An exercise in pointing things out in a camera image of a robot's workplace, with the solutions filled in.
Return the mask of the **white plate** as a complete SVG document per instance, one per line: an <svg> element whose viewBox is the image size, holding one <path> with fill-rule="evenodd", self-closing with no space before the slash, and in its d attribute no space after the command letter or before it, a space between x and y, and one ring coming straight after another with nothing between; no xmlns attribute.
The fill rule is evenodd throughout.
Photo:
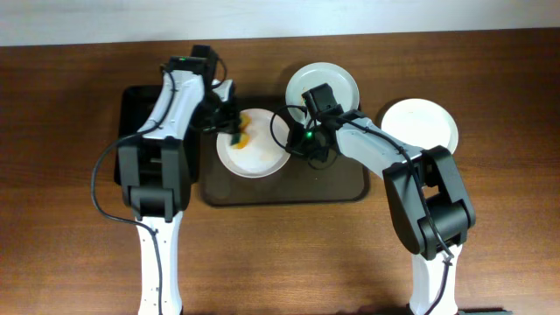
<svg viewBox="0 0 560 315"><path fill-rule="evenodd" d="M248 141L239 149L231 144L232 135L220 133L216 150L221 163L233 174L247 179L259 179L279 171L291 154L279 146L271 135L273 113L263 108L248 108L241 115L250 119L244 129Z"/></svg>
<svg viewBox="0 0 560 315"><path fill-rule="evenodd" d="M382 116L381 129L426 150L440 145L454 153L459 145L459 129L451 114L425 99L409 98L391 105Z"/></svg>

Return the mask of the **green and yellow sponge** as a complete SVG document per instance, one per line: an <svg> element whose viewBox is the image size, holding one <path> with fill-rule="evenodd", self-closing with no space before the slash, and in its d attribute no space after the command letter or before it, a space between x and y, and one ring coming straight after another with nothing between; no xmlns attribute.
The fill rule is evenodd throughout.
<svg viewBox="0 0 560 315"><path fill-rule="evenodd" d="M240 114L240 118L239 131L234 133L230 140L230 146L236 150L243 149L250 141L250 136L245 132L245 129L250 125L251 118L246 114Z"/></svg>

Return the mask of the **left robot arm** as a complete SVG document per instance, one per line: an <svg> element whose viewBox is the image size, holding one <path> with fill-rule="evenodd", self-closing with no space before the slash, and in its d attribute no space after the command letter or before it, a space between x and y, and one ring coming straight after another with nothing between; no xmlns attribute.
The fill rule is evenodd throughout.
<svg viewBox="0 0 560 315"><path fill-rule="evenodd" d="M216 80L222 61L208 45L163 66L163 82L122 95L115 182L132 210L141 246L141 314L180 314L179 228L198 177L199 136L241 138L231 80Z"/></svg>

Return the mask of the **pale blue plate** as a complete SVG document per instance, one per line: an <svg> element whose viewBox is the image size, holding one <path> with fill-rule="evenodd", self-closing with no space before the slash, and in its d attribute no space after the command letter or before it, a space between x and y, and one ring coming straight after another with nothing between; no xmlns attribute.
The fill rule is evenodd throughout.
<svg viewBox="0 0 560 315"><path fill-rule="evenodd" d="M360 103L358 85L344 68L327 62L316 62L297 70L285 92L287 105L304 106L302 94L321 84L328 84L344 112L357 109Z"/></svg>

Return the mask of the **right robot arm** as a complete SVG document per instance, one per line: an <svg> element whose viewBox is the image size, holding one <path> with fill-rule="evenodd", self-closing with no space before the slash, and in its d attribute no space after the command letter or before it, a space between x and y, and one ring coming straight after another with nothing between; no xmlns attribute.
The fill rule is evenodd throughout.
<svg viewBox="0 0 560 315"><path fill-rule="evenodd" d="M411 314L457 314L455 278L467 232L476 221L452 154L422 149L377 128L357 109L344 110L326 83L302 94L306 122L290 130L285 151L316 168L331 154L351 158L379 176L393 228L412 254Z"/></svg>

